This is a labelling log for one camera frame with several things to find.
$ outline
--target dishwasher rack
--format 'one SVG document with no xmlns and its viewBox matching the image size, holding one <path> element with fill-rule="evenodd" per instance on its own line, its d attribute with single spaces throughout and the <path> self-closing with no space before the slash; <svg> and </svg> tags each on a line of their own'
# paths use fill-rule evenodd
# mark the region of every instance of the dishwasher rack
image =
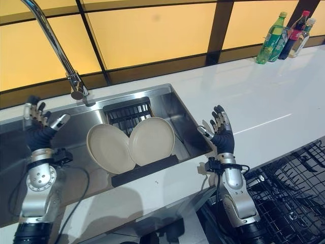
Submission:
<svg viewBox="0 0 325 244">
<path fill-rule="evenodd" d="M 128 137 L 138 123 L 154 117 L 148 97 L 106 105 L 103 107 L 103 112 L 108 124 L 118 127 Z"/>
<path fill-rule="evenodd" d="M 247 189 L 275 243 L 325 239 L 325 146 L 321 140 L 246 175 Z"/>
</svg>

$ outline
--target plate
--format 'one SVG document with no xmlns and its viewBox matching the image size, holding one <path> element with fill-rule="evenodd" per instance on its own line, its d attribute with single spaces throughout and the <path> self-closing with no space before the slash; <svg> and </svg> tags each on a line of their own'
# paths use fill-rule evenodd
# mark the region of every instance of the plate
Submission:
<svg viewBox="0 0 325 244">
<path fill-rule="evenodd" d="M 128 152 L 129 138 L 115 126 L 100 124 L 87 134 L 87 148 L 92 159 L 103 169 L 121 174 L 134 169 Z"/>
<path fill-rule="evenodd" d="M 163 118 L 147 118 L 133 129 L 129 139 L 129 153 L 136 164 L 144 166 L 164 159 L 173 151 L 175 134 Z"/>
</svg>

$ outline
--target plastic bottle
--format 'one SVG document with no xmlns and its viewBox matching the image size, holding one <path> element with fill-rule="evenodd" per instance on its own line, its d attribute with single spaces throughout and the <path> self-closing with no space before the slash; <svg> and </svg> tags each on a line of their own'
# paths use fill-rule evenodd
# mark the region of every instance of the plastic bottle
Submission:
<svg viewBox="0 0 325 244">
<path fill-rule="evenodd" d="M 296 40 L 299 38 L 302 30 L 304 29 L 307 21 L 307 17 L 309 16 L 310 12 L 307 10 L 303 11 L 302 16 L 292 25 L 292 32 L 291 35 L 286 42 L 282 52 L 279 55 L 279 59 L 286 59 L 289 55 L 291 48 L 293 47 Z"/>
<path fill-rule="evenodd" d="M 282 29 L 283 29 L 283 22 L 286 15 L 287 15 L 286 12 L 281 12 L 278 20 L 269 29 L 264 44 L 261 50 L 259 51 L 259 54 L 256 57 L 256 63 L 265 64 L 268 61 L 273 51 L 273 48 L 275 47 L 275 45 L 277 44 L 281 36 Z"/>
<path fill-rule="evenodd" d="M 278 59 L 280 53 L 282 52 L 286 42 L 288 41 L 288 37 L 291 34 L 291 28 L 290 27 L 284 27 L 280 36 L 280 39 L 278 43 L 275 45 L 275 48 L 273 48 L 272 54 L 269 57 L 269 62 L 274 62 Z"/>
<path fill-rule="evenodd" d="M 316 22 L 315 19 L 307 19 L 306 26 L 304 30 L 301 32 L 298 40 L 294 43 L 292 46 L 292 49 L 290 50 L 289 57 L 297 57 L 300 50 L 305 46 L 306 42 L 309 39 L 309 31 L 313 27 L 314 23 Z"/>
</svg>

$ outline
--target stainless steel sink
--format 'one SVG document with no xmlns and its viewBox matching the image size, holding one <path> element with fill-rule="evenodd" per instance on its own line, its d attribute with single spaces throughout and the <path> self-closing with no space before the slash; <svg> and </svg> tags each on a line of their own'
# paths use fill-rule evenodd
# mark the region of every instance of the stainless steel sink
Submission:
<svg viewBox="0 0 325 244">
<path fill-rule="evenodd" d="M 97 124 L 107 123 L 102 110 L 106 105 L 131 99 L 149 97 L 154 115 L 164 118 L 173 127 L 176 140 L 172 152 L 177 163 L 203 155 L 211 151 L 211 147 L 196 130 L 196 122 L 169 84 L 150 87 L 127 94 L 119 94 L 96 101 L 92 107 L 79 105 L 72 108 L 58 108 L 52 118 L 68 113 L 71 115 L 67 123 L 52 141 L 53 148 L 66 148 L 73 154 L 70 165 L 84 167 L 90 174 L 90 186 L 87 197 L 107 191 L 112 187 L 111 177 L 107 171 L 91 159 L 86 148 L 86 135 L 89 129 Z M 8 212 L 8 199 L 14 187 L 23 177 L 26 158 L 29 151 L 24 144 L 21 120 L 11 121 L 0 126 L 0 226 L 17 221 L 17 217 Z M 75 202 L 82 195 L 86 177 L 82 171 L 67 169 L 66 187 L 63 191 L 63 206 Z M 11 209 L 20 211 L 25 184 L 13 195 Z"/>
</svg>

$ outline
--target faucet spout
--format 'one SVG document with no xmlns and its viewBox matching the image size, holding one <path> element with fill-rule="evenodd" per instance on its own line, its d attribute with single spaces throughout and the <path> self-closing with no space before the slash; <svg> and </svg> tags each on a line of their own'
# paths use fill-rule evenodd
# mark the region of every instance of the faucet spout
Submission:
<svg viewBox="0 0 325 244">
<path fill-rule="evenodd" d="M 81 100 L 89 95 L 88 89 L 81 80 L 80 75 L 69 62 L 66 54 L 64 53 L 59 41 L 57 40 L 49 22 L 47 21 L 42 9 L 34 0 L 21 0 L 34 14 L 37 22 L 40 24 L 44 34 L 53 47 L 57 57 L 66 70 L 66 76 L 71 86 L 71 97 L 76 100 Z"/>
</svg>

